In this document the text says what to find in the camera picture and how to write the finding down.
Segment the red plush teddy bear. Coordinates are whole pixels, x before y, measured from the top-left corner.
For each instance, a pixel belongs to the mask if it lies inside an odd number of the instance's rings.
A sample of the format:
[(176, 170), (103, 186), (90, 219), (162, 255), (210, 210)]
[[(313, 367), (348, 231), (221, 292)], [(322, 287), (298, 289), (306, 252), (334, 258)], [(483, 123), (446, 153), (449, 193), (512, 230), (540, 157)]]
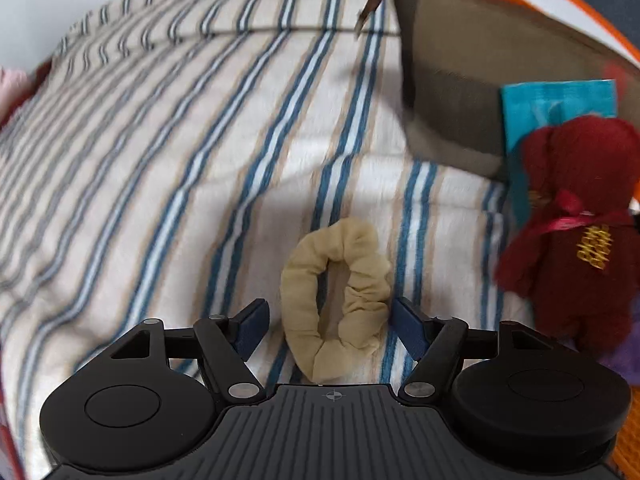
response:
[(536, 330), (600, 359), (628, 337), (639, 292), (639, 133), (588, 114), (522, 142), (532, 212), (495, 281), (529, 301)]

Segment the beige fabric scrunchie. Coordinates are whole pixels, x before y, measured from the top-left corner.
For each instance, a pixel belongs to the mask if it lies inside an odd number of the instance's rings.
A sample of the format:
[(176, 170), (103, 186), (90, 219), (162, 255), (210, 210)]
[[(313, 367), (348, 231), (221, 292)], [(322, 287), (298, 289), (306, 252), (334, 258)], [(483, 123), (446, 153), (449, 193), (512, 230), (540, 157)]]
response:
[(389, 273), (378, 232), (367, 221), (341, 219), (299, 241), (281, 273), (281, 320), (310, 382), (344, 378), (381, 347)]

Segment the orange silicone honeycomb mat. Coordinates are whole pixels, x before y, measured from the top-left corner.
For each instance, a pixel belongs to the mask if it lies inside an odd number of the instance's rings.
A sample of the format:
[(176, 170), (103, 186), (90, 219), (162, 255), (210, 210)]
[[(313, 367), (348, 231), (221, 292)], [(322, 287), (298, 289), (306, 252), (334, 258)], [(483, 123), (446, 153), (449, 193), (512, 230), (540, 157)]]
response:
[(640, 479), (640, 434), (639, 425), (628, 420), (617, 435), (612, 454), (615, 469), (625, 479)]

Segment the teal cartoon tissue pack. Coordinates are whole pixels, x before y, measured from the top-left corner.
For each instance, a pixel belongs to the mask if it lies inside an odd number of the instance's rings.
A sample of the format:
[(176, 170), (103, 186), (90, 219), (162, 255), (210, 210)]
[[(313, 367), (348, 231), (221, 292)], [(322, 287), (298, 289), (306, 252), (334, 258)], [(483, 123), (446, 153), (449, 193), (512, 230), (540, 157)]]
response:
[(589, 113), (615, 117), (617, 94), (612, 79), (520, 82), (502, 87), (501, 103), (511, 203), (516, 225), (521, 228), (530, 215), (528, 177), (521, 155), (523, 139), (539, 128), (558, 126)]

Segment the striped blanket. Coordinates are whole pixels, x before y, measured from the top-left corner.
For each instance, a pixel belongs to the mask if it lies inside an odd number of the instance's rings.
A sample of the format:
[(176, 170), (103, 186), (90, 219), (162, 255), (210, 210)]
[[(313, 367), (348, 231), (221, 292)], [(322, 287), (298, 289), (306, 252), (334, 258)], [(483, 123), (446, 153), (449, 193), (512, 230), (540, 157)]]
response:
[(1, 131), (1, 362), (24, 473), (50, 471), (43, 401), (145, 318), (256, 298), (307, 233), (371, 222), (396, 294), (492, 330), (500, 183), (415, 159), (393, 0), (114, 0), (63, 37)]

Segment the purple fleece cloth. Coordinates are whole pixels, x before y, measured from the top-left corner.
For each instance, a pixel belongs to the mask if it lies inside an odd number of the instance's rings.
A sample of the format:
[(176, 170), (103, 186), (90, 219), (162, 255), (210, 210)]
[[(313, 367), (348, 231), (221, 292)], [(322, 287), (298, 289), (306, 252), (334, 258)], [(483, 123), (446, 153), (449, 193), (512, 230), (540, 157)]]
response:
[(631, 385), (637, 385), (640, 374), (639, 327), (634, 326), (629, 336), (612, 353), (600, 359), (600, 363), (614, 370)]

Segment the brown plaid zipper pouch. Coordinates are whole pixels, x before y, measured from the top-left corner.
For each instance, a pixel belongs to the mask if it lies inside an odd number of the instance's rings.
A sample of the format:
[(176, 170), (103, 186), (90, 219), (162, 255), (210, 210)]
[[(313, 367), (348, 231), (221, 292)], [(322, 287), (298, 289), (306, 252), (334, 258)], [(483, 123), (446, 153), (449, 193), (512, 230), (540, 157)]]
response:
[[(368, 0), (362, 29), (383, 0)], [(639, 122), (639, 70), (554, 18), (503, 0), (394, 0), (404, 128), (414, 157), (503, 182), (506, 84), (603, 79), (622, 84), (620, 118)]]

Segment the pink cushion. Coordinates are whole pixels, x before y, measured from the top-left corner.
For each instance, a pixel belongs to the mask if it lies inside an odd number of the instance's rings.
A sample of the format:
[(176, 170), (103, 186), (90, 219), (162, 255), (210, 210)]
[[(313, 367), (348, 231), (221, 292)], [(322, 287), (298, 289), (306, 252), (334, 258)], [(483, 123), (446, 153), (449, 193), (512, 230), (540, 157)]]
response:
[(9, 117), (29, 92), (30, 78), (24, 70), (0, 68), (0, 115)]

